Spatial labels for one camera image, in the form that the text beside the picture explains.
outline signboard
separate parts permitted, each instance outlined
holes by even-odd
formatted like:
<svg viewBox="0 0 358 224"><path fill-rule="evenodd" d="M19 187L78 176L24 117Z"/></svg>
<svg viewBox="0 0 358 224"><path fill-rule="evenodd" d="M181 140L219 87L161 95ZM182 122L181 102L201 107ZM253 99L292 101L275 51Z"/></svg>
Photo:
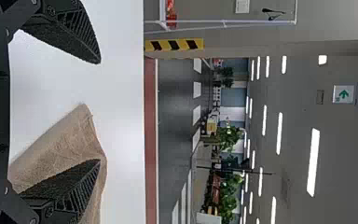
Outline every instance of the signboard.
<svg viewBox="0 0 358 224"><path fill-rule="evenodd" d="M354 86L334 86L333 104L353 104Z"/></svg>

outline yellow and black hazard stripe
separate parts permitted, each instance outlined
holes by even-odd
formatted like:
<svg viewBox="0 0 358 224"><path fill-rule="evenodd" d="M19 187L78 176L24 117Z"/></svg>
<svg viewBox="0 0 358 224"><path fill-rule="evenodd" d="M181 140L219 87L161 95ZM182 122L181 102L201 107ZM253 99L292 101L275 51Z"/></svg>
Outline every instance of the yellow and black hazard stripe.
<svg viewBox="0 0 358 224"><path fill-rule="evenodd" d="M202 38L146 40L145 52L204 49Z"/></svg>

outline green plant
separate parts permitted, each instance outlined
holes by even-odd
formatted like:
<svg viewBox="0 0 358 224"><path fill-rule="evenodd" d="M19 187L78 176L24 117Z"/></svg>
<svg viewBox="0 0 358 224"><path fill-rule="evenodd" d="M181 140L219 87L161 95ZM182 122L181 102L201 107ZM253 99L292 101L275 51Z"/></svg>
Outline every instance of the green plant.
<svg viewBox="0 0 358 224"><path fill-rule="evenodd" d="M217 70L217 73L222 75L222 77L233 77L234 70L232 67L223 67Z"/></svg>
<svg viewBox="0 0 358 224"><path fill-rule="evenodd" d="M229 78L229 77L225 77L222 80L222 84L226 87L226 88L231 88L232 85L234 84L234 79Z"/></svg>
<svg viewBox="0 0 358 224"><path fill-rule="evenodd" d="M234 219L232 210L237 208L237 200L234 196L243 178L240 175L230 175L226 181L220 185L219 215L222 223L228 224Z"/></svg>
<svg viewBox="0 0 358 224"><path fill-rule="evenodd" d="M224 68L219 68L217 70L217 73L222 75L223 79L222 79L222 84L226 87L226 88L231 88L231 86L234 84L234 71L232 67L224 67Z"/></svg>
<svg viewBox="0 0 358 224"><path fill-rule="evenodd" d="M220 142L220 150L227 150L229 153L234 149L234 145L237 144L242 136L240 128L230 126L227 128L218 127L216 138Z"/></svg>

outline hallway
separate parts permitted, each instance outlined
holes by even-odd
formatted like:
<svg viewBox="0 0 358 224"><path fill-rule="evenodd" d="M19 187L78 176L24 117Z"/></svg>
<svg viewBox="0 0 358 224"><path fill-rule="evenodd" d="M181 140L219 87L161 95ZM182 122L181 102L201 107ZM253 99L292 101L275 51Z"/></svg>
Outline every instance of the hallway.
<svg viewBox="0 0 358 224"><path fill-rule="evenodd" d="M200 74L193 69L193 63L193 60L158 60L159 223L183 223L181 219L189 217L184 214L188 213L186 204L191 199L186 197L191 195L187 193L191 192L191 184L188 188L191 156L200 140L199 135L197 139L200 117L212 108L212 71L201 62ZM200 96L196 98L195 82L201 85ZM199 105L200 113L194 113Z"/></svg>
<svg viewBox="0 0 358 224"><path fill-rule="evenodd" d="M248 88L253 115L247 117L247 132L251 154L255 151L256 155L255 169L263 167L276 175L264 176L261 197L257 195L258 176L249 183L243 223L254 224L257 218L260 223L272 223L272 197L277 202L276 223L358 223L358 56L329 56L323 65L318 65L318 56L287 57L285 74L282 57L271 57L269 77L265 76L265 57L260 67L260 79L255 71ZM334 85L354 85L356 104L332 104ZM322 105L317 104L318 91L324 91ZM264 105L268 108L265 136ZM279 113L280 155L276 152ZM307 186L312 129L320 132L313 197Z"/></svg>

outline beige cloth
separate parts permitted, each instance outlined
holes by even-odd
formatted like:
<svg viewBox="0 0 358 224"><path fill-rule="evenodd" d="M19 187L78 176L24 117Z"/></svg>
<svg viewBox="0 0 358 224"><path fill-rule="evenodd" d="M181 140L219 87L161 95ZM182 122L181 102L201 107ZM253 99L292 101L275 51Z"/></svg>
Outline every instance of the beige cloth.
<svg viewBox="0 0 358 224"><path fill-rule="evenodd" d="M101 160L101 169L89 206L80 223L100 223L100 205L107 176L106 157L97 139L92 115L86 105L69 115L36 140L9 167L8 179L18 193L83 161Z"/></svg>

